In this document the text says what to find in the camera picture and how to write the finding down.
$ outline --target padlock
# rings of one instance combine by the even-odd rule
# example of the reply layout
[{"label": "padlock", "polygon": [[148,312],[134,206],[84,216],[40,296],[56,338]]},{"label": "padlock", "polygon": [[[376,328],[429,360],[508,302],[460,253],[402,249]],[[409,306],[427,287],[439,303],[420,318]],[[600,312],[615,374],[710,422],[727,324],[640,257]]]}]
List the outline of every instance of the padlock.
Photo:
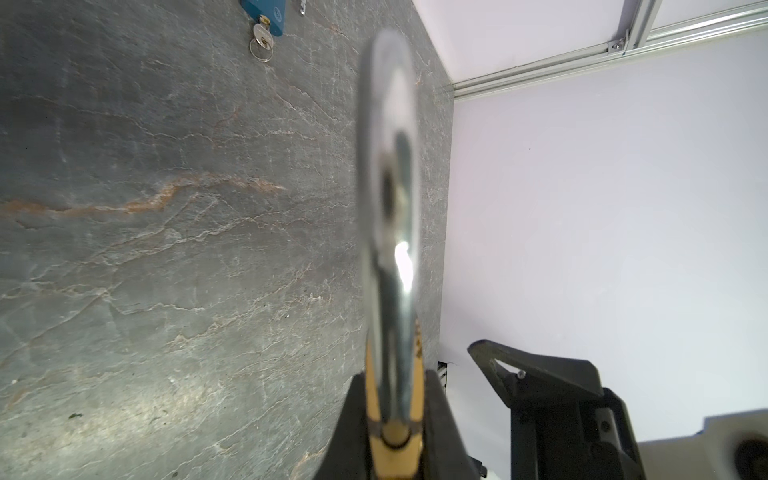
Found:
[{"label": "padlock", "polygon": [[264,23],[260,20],[262,16],[268,18],[269,30],[272,35],[280,37],[283,34],[286,19],[285,0],[240,0],[240,6],[256,21],[257,25]]}]

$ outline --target white backdrop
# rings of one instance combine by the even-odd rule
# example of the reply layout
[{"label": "white backdrop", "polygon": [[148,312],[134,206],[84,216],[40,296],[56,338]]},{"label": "white backdrop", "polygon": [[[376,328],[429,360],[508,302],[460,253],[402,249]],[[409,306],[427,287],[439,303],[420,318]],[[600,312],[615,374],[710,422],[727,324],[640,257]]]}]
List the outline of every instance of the white backdrop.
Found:
[{"label": "white backdrop", "polygon": [[455,106],[441,360],[509,478],[482,338],[589,359],[638,441],[768,406],[768,32]]}]

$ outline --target metal rail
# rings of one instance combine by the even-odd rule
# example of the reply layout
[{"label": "metal rail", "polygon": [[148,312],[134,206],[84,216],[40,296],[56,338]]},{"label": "metal rail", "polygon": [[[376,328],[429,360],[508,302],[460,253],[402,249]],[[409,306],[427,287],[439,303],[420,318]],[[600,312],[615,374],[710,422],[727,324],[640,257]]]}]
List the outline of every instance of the metal rail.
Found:
[{"label": "metal rail", "polygon": [[[672,48],[768,26],[768,1],[764,1],[645,31],[653,21],[654,9],[658,10],[659,0],[641,3],[650,10],[642,14],[638,9],[626,38],[457,82],[453,84],[456,101],[485,97],[530,84],[613,67],[623,61],[655,55]],[[632,40],[635,41],[636,48],[631,47]]]}]

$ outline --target gray stone surface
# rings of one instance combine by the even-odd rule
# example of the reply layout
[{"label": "gray stone surface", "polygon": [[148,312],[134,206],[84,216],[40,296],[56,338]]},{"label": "gray stone surface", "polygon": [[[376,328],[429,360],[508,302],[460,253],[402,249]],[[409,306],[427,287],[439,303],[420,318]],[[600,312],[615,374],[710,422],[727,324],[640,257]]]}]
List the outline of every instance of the gray stone surface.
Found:
[{"label": "gray stone surface", "polygon": [[358,52],[415,50],[425,355],[452,94],[408,0],[2,0],[0,478],[307,478],[361,370]]}]

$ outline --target white ceiling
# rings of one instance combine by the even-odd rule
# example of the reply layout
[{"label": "white ceiling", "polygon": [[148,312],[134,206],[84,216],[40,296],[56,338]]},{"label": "white ceiling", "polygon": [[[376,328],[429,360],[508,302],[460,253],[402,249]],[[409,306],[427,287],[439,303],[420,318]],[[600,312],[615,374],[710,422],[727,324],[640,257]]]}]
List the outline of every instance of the white ceiling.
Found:
[{"label": "white ceiling", "polygon": [[654,27],[684,22],[701,15],[709,15],[754,2],[755,0],[664,0],[656,14]]},{"label": "white ceiling", "polygon": [[[618,38],[637,0],[413,0],[453,81]],[[664,0],[656,26],[750,3]]]}]

